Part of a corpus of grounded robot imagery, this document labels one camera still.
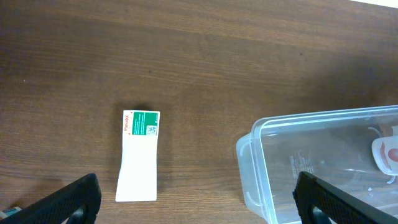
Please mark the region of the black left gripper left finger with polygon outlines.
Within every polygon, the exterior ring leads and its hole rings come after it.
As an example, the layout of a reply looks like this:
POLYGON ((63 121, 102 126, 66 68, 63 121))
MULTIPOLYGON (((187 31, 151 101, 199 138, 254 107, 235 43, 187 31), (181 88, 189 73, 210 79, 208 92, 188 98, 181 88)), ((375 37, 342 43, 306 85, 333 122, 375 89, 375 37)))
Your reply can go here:
POLYGON ((1 220, 3 224, 94 224, 101 205, 95 174, 87 174, 62 189, 1 220))

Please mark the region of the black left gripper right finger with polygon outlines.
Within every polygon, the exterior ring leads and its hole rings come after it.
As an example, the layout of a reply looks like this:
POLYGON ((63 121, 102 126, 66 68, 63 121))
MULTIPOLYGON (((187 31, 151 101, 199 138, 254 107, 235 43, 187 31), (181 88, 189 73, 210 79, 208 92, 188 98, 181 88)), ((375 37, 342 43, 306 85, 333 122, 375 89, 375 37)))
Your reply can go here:
POLYGON ((299 173, 293 197, 303 224, 397 224, 396 217, 308 172, 299 173))

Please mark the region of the white green medicine box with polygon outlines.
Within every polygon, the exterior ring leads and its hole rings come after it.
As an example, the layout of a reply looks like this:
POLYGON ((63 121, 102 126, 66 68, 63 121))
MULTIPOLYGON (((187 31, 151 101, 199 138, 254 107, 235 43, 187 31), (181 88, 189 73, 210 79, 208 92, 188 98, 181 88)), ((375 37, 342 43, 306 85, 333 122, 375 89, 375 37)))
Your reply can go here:
POLYGON ((115 201, 157 200, 159 124, 158 111, 123 111, 122 157, 115 201))

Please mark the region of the white spray bottle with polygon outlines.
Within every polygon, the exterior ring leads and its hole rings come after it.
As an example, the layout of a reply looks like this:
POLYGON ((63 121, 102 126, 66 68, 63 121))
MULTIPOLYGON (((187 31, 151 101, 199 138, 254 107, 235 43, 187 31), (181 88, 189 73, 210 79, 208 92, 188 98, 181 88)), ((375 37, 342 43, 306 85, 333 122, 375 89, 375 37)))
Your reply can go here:
POLYGON ((386 175, 397 175, 397 136, 377 138, 371 149, 378 168, 386 175))

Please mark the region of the small gold-lid jar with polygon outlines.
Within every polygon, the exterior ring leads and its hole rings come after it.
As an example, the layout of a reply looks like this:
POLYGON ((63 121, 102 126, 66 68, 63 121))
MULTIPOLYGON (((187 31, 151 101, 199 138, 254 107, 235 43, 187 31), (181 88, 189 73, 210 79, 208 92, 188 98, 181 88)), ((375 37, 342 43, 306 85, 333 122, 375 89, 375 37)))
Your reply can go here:
POLYGON ((13 215, 19 211, 21 211, 20 207, 12 207, 12 208, 2 210, 2 211, 0 211, 0 220, 10 217, 11 215, 13 215))

